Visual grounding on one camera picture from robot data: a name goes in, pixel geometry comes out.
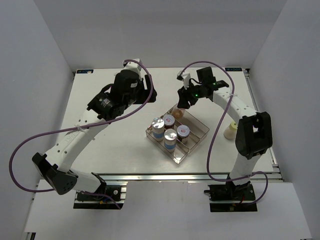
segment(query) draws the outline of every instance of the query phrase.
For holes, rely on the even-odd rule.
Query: black joint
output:
[[[198,76],[199,82],[202,84],[207,85],[207,84],[213,84],[214,82],[216,82],[216,77],[214,77],[212,68],[209,66],[197,70],[196,74]]]
[[[266,153],[273,144],[271,117],[267,112],[257,112],[254,116],[243,116],[239,120],[235,137],[238,152],[248,160]]]
[[[59,194],[63,195],[69,192],[77,183],[77,178],[72,172],[62,172],[57,170],[57,165],[51,165],[46,160],[47,155],[36,153],[32,157],[32,161],[43,178],[53,187]]]

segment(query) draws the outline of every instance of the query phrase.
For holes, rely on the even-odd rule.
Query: white tabletop surface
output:
[[[50,186],[41,180],[39,189]],[[292,183],[270,183],[258,212],[210,212],[207,183],[131,181],[121,210],[73,209],[75,191],[37,193],[35,240],[300,240],[311,238]],[[260,195],[265,183],[253,183]]]
[[[195,79],[197,79],[197,69],[188,69],[191,77]],[[73,127],[87,104],[102,87],[114,82],[115,74],[120,70],[94,69],[93,73],[76,74],[62,128]],[[174,163],[146,137],[145,131],[153,118],[163,115],[178,102],[177,90],[183,83],[176,80],[176,76],[181,68],[149,68],[148,70],[158,94],[156,102],[148,103],[136,114],[112,123],[100,132],[95,141],[92,141],[78,156],[72,165],[74,169],[100,174],[206,173],[208,148],[223,110],[209,99],[200,99],[188,110],[209,127],[210,131],[206,139],[182,163]],[[229,73],[234,80],[235,93],[253,108],[244,73],[241,71]],[[225,80],[230,83],[220,69],[213,68],[213,74],[217,81]],[[125,113],[137,107],[132,105]],[[236,161],[238,152],[235,142],[223,136],[223,131],[231,121],[232,119],[227,115],[213,145],[210,160],[210,171],[213,173],[230,172]],[[272,159],[268,151],[260,158],[254,170],[273,171]]]

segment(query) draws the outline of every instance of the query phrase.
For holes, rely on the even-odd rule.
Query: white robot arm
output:
[[[38,171],[59,195],[70,190],[105,193],[106,183],[103,179],[94,173],[72,169],[72,164],[108,124],[87,128],[80,126],[113,120],[121,116],[132,104],[144,103],[150,94],[151,83],[146,75],[145,89],[140,70],[141,67],[137,63],[128,62],[115,76],[114,83],[105,86],[87,105],[87,109],[75,123],[78,130],[68,132],[44,154],[36,153],[33,156],[32,161]],[[156,96],[157,92],[153,89],[149,103],[155,102]]]
[[[223,80],[216,81],[211,67],[197,70],[197,76],[200,84],[193,85],[188,72],[177,74],[177,79],[184,83],[178,90],[177,107],[189,109],[199,98],[208,98],[226,109],[232,92],[229,85]],[[261,155],[272,146],[270,115],[267,112],[257,112],[236,95],[232,97],[227,113],[238,124],[235,139],[238,155],[228,178],[250,176]],[[235,190],[242,189],[250,183],[250,177],[233,180],[232,183]]]

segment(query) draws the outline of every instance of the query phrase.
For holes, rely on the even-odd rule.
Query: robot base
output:
[[[254,201],[256,195],[252,184],[238,191],[233,191],[230,184],[209,185],[209,190],[204,190],[210,196],[210,212],[257,212],[257,205],[247,204],[243,201]]]
[[[105,188],[105,194],[110,196],[114,201],[119,202],[121,200],[121,187],[120,185],[107,185]],[[118,210],[117,206],[108,198],[104,196],[93,196],[76,193],[76,198],[73,204],[74,209],[109,209]]]

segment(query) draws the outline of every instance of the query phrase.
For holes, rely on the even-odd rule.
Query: silver lid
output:
[[[174,116],[167,114],[163,116],[164,125],[166,126],[172,126],[175,124],[175,118]]]
[[[177,132],[174,129],[168,129],[164,132],[164,139],[168,141],[174,141],[177,139]]]
[[[180,137],[183,137],[183,138],[187,137],[187,136],[190,134],[190,129],[189,129],[189,127],[186,126],[186,125],[180,125],[180,126],[178,126],[178,128],[177,128],[176,131],[177,131],[178,135],[179,135]]]
[[[165,126],[165,122],[161,117],[156,117],[152,120],[152,127],[155,129],[161,129]]]

